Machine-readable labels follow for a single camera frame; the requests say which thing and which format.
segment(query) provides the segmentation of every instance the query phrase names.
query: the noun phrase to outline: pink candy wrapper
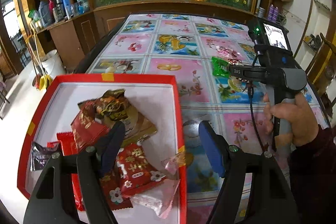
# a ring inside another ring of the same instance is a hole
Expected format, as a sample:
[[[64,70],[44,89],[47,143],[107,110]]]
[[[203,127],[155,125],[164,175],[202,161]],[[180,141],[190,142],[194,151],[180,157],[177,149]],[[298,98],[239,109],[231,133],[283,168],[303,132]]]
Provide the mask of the pink candy wrapper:
[[[185,165],[185,151],[163,160],[161,164],[170,174],[175,175],[177,170]]]
[[[166,179],[155,188],[141,194],[135,194],[131,197],[131,202],[153,209],[160,218],[167,218],[173,206],[174,196],[179,184],[180,180]]]

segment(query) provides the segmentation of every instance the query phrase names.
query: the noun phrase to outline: printed tablecloth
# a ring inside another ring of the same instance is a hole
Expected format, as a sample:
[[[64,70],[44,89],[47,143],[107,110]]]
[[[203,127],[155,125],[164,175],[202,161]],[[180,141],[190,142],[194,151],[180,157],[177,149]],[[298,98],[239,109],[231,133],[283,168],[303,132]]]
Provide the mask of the printed tablecloth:
[[[182,108],[188,179],[188,223],[206,222],[221,188],[198,135],[198,123],[210,122],[229,144],[261,154],[253,129],[245,83],[234,77],[214,77],[211,57],[238,59],[251,64],[255,57],[248,28],[214,18],[174,14],[133,14],[92,63],[88,73],[146,73],[175,75]],[[263,84],[254,83],[253,109],[266,149]],[[305,98],[322,128],[328,126],[310,86]],[[277,159],[288,179],[286,160]],[[251,186],[247,174],[236,220],[242,220]]]

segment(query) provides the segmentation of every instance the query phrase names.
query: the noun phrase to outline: window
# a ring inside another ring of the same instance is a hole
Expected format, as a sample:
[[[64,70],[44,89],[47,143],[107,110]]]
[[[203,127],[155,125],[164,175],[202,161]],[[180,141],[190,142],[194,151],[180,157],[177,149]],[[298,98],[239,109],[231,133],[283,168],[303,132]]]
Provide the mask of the window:
[[[17,21],[17,15],[15,12],[15,6],[13,1],[5,5],[3,20],[5,21],[5,26],[9,37],[14,37],[19,32],[20,27]]]

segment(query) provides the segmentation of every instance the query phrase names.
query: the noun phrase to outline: black cable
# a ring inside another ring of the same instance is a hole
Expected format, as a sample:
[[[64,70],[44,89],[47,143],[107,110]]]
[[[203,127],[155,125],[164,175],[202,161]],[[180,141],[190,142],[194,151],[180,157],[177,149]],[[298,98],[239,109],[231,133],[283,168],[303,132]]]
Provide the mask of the black cable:
[[[254,120],[254,115],[253,115],[253,107],[252,107],[252,98],[253,98],[253,94],[254,94],[254,89],[253,89],[253,83],[252,82],[248,82],[247,84],[247,93],[249,95],[249,99],[250,99],[250,109],[251,109],[251,117],[252,117],[252,123],[253,123],[253,127],[254,127],[254,131],[257,135],[258,141],[259,141],[259,145],[261,147],[262,152],[265,152],[265,148],[263,146],[263,143],[260,139],[259,133],[258,133],[258,129],[257,129],[257,125],[255,123]]]
[[[258,59],[258,54],[255,55],[255,58],[253,60],[253,63],[252,63],[252,68],[254,67],[255,63],[257,62],[257,59]]]

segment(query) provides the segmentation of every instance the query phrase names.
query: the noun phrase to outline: small display screen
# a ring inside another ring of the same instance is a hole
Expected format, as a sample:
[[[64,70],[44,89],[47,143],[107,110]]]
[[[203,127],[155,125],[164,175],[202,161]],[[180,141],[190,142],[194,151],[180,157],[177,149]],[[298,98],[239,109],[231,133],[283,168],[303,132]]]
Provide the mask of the small display screen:
[[[282,30],[272,25],[265,24],[265,23],[264,23],[264,26],[265,26],[266,35],[268,37],[269,43],[272,46],[284,48],[285,50],[288,50],[285,36]]]

